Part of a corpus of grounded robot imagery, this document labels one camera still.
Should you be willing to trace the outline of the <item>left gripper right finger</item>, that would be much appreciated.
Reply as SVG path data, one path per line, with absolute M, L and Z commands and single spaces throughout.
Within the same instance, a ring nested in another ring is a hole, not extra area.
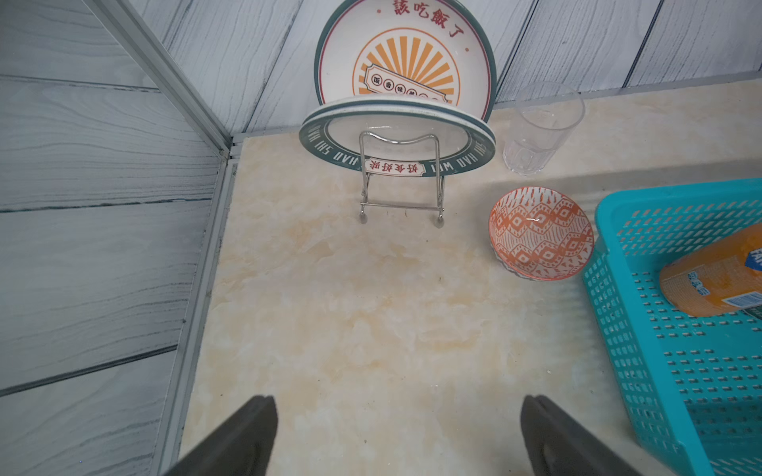
M 535 475 L 640 475 L 546 396 L 526 396 L 521 432 Z

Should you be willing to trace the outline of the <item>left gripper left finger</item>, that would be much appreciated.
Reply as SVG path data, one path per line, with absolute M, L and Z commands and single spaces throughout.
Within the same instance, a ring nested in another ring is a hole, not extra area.
M 277 429 L 275 399 L 252 397 L 166 475 L 265 475 Z

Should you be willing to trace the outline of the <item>teal plastic basket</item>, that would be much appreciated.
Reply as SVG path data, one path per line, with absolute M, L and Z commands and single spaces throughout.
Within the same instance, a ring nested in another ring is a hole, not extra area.
M 667 264 L 761 219 L 757 178 L 615 192 L 595 212 L 583 281 L 640 445 L 680 475 L 761 471 L 761 322 L 691 317 Z

